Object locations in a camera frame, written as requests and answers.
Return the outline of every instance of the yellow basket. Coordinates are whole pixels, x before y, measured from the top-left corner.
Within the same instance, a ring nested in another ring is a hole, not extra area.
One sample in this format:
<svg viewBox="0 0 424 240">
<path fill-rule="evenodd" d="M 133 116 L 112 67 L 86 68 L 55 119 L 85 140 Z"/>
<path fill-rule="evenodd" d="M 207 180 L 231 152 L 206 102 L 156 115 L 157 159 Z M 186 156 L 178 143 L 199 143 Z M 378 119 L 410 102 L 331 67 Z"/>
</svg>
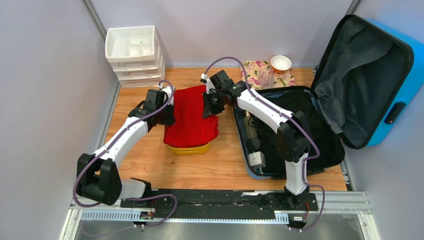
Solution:
<svg viewBox="0 0 424 240">
<path fill-rule="evenodd" d="M 211 142 L 206 143 L 203 146 L 196 147 L 172 147 L 168 145 L 169 149 L 174 154 L 182 155 L 182 154 L 204 154 L 211 148 Z"/>
</svg>

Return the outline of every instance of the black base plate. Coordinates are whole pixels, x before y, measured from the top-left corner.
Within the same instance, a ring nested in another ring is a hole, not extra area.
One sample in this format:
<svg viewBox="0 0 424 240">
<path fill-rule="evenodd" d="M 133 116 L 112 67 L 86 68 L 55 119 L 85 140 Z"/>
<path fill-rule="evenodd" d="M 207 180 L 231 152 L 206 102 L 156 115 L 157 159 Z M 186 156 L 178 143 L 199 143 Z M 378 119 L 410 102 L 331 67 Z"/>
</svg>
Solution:
<svg viewBox="0 0 424 240">
<path fill-rule="evenodd" d="M 243 190 L 198 190 L 198 189 L 159 189 L 153 196 L 173 194 L 178 203 L 173 218 L 182 219 L 275 219 L 274 211 L 306 211 L 302 204 L 291 208 L 284 192 L 270 192 L 258 195 L 243 195 L 253 191 Z M 315 194 L 308 193 L 305 200 L 310 211 L 317 211 Z M 156 201 L 155 218 L 166 217 L 174 207 L 174 200 L 167 197 Z M 151 202 L 122 201 L 123 208 L 150 207 Z"/>
</svg>

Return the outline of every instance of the folded red fabric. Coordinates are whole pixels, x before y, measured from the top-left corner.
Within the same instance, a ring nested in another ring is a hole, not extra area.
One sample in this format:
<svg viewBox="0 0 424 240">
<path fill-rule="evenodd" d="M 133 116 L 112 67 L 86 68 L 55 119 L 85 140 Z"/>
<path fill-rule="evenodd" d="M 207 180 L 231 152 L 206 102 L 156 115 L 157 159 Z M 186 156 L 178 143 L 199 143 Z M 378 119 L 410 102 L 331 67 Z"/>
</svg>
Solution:
<svg viewBox="0 0 424 240">
<path fill-rule="evenodd" d="M 165 126 L 163 143 L 174 148 L 205 145 L 218 134 L 218 117 L 202 118 L 205 85 L 178 89 L 173 95 L 175 123 Z"/>
</svg>

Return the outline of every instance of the wood surface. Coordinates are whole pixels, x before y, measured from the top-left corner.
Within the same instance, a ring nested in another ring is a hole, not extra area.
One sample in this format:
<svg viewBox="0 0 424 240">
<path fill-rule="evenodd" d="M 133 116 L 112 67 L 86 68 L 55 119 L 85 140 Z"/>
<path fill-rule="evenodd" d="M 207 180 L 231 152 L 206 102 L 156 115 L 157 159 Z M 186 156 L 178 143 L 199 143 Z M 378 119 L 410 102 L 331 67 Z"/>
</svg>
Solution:
<svg viewBox="0 0 424 240">
<path fill-rule="evenodd" d="M 212 68 L 209 75 L 222 68 Z M 167 68 L 165 78 L 177 89 L 200 85 L 204 68 Z M 237 82 L 239 68 L 224 68 Z M 296 85 L 310 86 L 314 78 L 310 68 L 294 68 Z M 121 88 L 107 134 L 109 140 L 123 125 L 128 113 L 146 98 L 151 87 Z M 164 126 L 157 125 L 138 141 L 119 167 L 121 179 L 138 178 L 153 188 L 222 189 L 222 190 L 283 190 L 285 180 L 255 180 L 245 167 L 245 160 L 230 106 L 218 114 L 219 136 L 204 154 L 175 155 L 163 143 Z M 311 184 L 320 184 L 328 191 L 346 191 L 340 166 L 308 176 Z"/>
</svg>

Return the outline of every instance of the floral napkin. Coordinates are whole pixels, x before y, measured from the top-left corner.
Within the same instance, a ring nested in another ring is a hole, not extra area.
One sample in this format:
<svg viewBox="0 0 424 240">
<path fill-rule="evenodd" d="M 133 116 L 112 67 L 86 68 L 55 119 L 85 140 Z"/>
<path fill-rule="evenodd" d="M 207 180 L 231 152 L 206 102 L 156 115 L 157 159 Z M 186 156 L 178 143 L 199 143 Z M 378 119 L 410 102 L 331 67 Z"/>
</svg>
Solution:
<svg viewBox="0 0 424 240">
<path fill-rule="evenodd" d="M 269 61 L 243 61 L 244 68 L 247 73 L 247 81 L 250 86 L 254 89 L 271 89 L 271 88 L 281 88 L 287 86 L 294 86 L 295 77 L 293 76 L 293 70 L 290 68 L 284 73 L 273 73 L 273 83 L 264 84 L 260 81 L 261 78 L 259 75 L 262 73 L 269 73 L 271 65 Z M 245 80 L 245 75 L 243 69 L 240 67 L 241 80 Z"/>
</svg>

